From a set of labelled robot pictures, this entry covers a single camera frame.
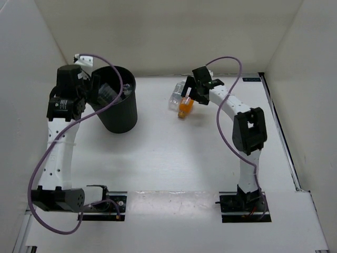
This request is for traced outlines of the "orange capped plastic bottle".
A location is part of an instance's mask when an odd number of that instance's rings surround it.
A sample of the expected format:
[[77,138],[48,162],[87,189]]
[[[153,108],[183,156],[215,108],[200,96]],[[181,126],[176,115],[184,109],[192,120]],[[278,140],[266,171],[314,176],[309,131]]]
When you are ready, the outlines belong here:
[[194,100],[190,97],[184,97],[179,104],[178,118],[185,119],[193,109]]

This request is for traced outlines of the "clear plastic bottle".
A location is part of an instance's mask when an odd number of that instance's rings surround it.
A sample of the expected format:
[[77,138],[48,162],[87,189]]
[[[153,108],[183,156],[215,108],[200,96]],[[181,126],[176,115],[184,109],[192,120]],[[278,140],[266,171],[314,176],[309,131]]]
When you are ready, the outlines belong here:
[[181,97],[182,91],[185,86],[185,81],[176,84],[170,99],[168,100],[168,108],[172,111],[179,111],[179,106],[183,100]]

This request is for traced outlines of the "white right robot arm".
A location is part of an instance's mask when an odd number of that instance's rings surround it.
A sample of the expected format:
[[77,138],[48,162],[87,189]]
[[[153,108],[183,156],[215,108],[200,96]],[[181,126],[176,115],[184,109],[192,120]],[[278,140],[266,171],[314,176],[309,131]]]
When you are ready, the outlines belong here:
[[183,88],[183,95],[199,104],[216,104],[233,122],[230,150],[240,160],[240,178],[235,195],[224,196],[220,203],[229,211],[248,211],[262,199],[258,181],[259,158],[267,141],[264,111],[252,108],[227,90],[219,79],[213,79],[207,67],[192,71]]

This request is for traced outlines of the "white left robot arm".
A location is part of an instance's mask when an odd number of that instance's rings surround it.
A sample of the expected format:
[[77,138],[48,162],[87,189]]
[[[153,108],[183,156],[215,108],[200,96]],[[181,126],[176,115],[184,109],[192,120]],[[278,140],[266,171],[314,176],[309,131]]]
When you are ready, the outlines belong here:
[[47,108],[49,154],[37,188],[31,191],[32,203],[44,211],[80,212],[90,204],[104,211],[110,206],[107,187],[89,185],[73,188],[71,167],[75,137],[85,110],[89,85],[79,65],[57,69]]

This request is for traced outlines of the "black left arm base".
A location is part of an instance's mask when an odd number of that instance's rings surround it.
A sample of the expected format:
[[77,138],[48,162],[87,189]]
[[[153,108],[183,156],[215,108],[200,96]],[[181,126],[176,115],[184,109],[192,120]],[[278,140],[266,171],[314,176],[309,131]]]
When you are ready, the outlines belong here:
[[113,200],[119,209],[117,214],[115,206],[110,202],[86,207],[82,221],[125,221],[127,207],[127,192],[108,192],[107,197]]

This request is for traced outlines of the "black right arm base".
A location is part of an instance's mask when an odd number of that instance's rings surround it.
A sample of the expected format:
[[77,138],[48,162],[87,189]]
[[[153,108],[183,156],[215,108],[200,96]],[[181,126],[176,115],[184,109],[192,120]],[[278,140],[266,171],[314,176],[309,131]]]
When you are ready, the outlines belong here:
[[219,192],[215,204],[220,207],[223,223],[272,222],[265,195],[246,201],[238,192]]

